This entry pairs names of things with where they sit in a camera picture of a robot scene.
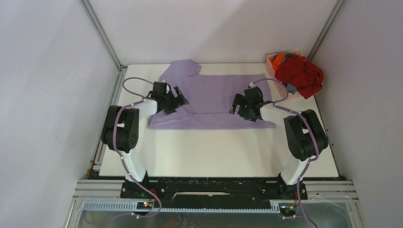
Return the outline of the lavender t shirt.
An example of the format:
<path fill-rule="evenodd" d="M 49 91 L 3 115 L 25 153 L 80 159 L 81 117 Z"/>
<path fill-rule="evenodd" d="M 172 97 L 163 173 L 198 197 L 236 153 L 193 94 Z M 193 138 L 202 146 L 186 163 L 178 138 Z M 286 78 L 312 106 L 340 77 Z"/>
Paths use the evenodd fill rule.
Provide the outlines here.
<path fill-rule="evenodd" d="M 163 112 L 149 118 L 153 130 L 245 130 L 270 129 L 272 122 L 255 122 L 230 114 L 236 94 L 241 94 L 248 85 L 258 81 L 265 99 L 271 99 L 271 91 L 263 68 L 245 74 L 203 75 L 203 67 L 191 60 L 177 60 L 162 73 L 160 80 L 178 86 L 189 104 L 176 109 L 175 113 Z"/>

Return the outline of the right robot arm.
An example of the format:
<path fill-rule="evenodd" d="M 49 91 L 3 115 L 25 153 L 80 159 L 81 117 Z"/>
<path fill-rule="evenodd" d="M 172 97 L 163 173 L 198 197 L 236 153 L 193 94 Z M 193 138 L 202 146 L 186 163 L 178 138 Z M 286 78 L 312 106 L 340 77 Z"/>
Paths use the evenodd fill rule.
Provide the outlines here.
<path fill-rule="evenodd" d="M 281 198 L 288 199 L 295 193 L 295 185 L 302 181 L 310 163 L 328 147 L 327 136 L 314 110 L 299 112 L 265 101 L 257 86 L 236 94 L 229 113 L 252 122 L 260 120 L 284 126 L 291 157 L 279 174 L 281 182 L 276 186 Z"/>

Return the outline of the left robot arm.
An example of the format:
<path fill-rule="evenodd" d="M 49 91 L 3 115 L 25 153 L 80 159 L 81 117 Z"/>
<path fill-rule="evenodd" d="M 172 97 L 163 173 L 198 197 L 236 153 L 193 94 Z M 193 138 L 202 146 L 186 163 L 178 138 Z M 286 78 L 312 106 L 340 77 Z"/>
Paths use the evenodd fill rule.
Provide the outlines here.
<path fill-rule="evenodd" d="M 165 81 L 154 82 L 148 95 L 140 101 L 124 105 L 109 106 L 104 121 L 101 141 L 110 150 L 115 151 L 126 172 L 126 179 L 134 182 L 132 192 L 139 198 L 148 196 L 150 184 L 143 179 L 147 171 L 137 158 L 135 151 L 139 136 L 139 122 L 154 114 L 170 115 L 189 101 L 179 86 L 171 87 Z"/>

